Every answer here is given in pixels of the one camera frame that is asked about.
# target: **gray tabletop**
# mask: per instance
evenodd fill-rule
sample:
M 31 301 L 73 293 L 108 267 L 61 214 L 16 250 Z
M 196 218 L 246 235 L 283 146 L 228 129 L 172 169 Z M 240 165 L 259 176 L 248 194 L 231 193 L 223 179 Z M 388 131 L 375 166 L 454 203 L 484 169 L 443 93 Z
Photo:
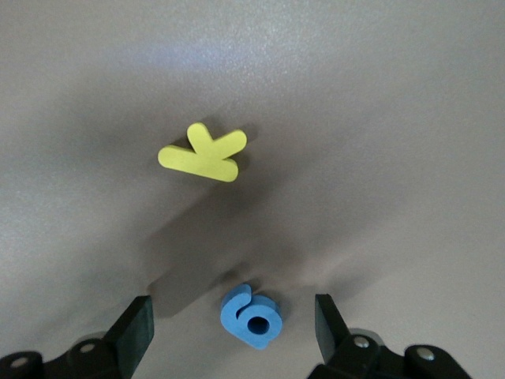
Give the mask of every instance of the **gray tabletop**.
M 315 293 L 395 352 L 505 361 L 505 3 L 0 3 L 0 356 L 151 294 L 136 378 L 305 378 Z M 156 159 L 249 138 L 232 183 Z M 219 323 L 250 281 L 284 328 Z

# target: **blue object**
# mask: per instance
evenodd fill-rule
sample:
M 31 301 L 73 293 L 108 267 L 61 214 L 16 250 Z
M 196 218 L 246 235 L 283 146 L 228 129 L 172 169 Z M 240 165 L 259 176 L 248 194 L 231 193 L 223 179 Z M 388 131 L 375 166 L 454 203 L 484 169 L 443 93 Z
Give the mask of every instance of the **blue object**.
M 281 332 L 282 318 L 273 300 L 253 295 L 248 284 L 241 284 L 223 299 L 221 324 L 231 335 L 263 350 Z

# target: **yellow object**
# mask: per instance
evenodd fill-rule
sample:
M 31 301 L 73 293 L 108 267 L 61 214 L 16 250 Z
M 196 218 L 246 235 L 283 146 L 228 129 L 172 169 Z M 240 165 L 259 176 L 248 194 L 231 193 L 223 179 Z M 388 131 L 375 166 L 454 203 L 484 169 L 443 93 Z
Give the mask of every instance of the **yellow object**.
M 194 151 L 171 144 L 159 151 L 159 164 L 221 182 L 237 178 L 237 163 L 228 157 L 245 148 L 247 136 L 244 132 L 237 129 L 213 140 L 207 127 L 197 122 L 188 128 L 188 139 Z

